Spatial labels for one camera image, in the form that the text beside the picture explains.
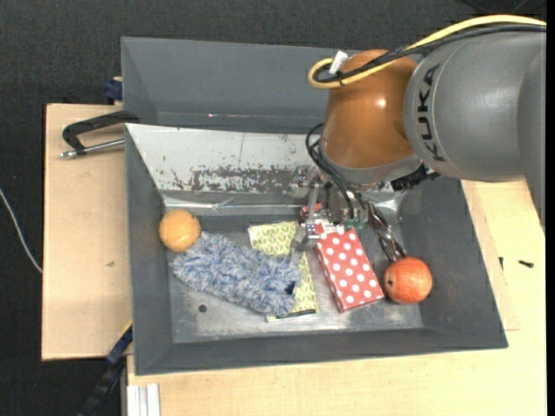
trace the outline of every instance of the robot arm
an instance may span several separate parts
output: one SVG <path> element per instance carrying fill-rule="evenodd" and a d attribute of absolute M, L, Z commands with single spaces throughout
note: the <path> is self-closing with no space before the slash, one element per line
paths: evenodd
<path fill-rule="evenodd" d="M 331 77 L 330 60 L 319 62 L 309 81 L 330 89 L 322 159 L 357 185 L 422 162 L 456 179 L 525 176 L 545 226 L 545 49 L 545 23 L 486 16 L 391 53 L 365 51 Z M 411 53 L 426 55 L 416 64 Z"/>

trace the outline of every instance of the cardboard sheet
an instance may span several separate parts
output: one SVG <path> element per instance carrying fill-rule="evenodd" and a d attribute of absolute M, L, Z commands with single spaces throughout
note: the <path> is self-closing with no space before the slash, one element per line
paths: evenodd
<path fill-rule="evenodd" d="M 121 107 L 49 105 L 44 174 L 42 358 L 105 356 L 131 319 L 123 146 L 62 159 L 68 124 Z M 93 145 L 123 126 L 84 134 Z"/>

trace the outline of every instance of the orange fruit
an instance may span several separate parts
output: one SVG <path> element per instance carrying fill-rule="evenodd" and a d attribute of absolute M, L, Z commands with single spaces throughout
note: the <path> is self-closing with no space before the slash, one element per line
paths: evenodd
<path fill-rule="evenodd" d="M 393 262 L 383 276 L 386 294 L 402 304 L 423 301 L 432 290 L 434 280 L 428 266 L 416 257 Z"/>
<path fill-rule="evenodd" d="M 200 237 L 199 220 L 185 210 L 167 212 L 158 229 L 162 243 L 171 251 L 188 250 Z"/>

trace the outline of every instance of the black carpet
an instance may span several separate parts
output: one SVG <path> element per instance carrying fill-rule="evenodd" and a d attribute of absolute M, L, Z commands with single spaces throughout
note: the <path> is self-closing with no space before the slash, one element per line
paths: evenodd
<path fill-rule="evenodd" d="M 489 11 L 545 20 L 544 1 L 0 0 L 0 187 L 41 261 L 42 105 L 106 103 L 120 36 L 389 49 Z M 41 289 L 0 203 L 0 415 L 75 414 L 103 370 L 41 362 Z M 118 414 L 118 400 L 101 414 Z"/>

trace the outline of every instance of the knitted cloth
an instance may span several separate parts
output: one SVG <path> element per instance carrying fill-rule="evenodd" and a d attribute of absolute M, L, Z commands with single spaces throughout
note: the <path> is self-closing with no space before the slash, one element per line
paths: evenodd
<path fill-rule="evenodd" d="M 286 256 L 268 256 L 205 231 L 170 266 L 193 289 L 277 316 L 287 315 L 295 306 L 292 290 L 301 278 Z"/>

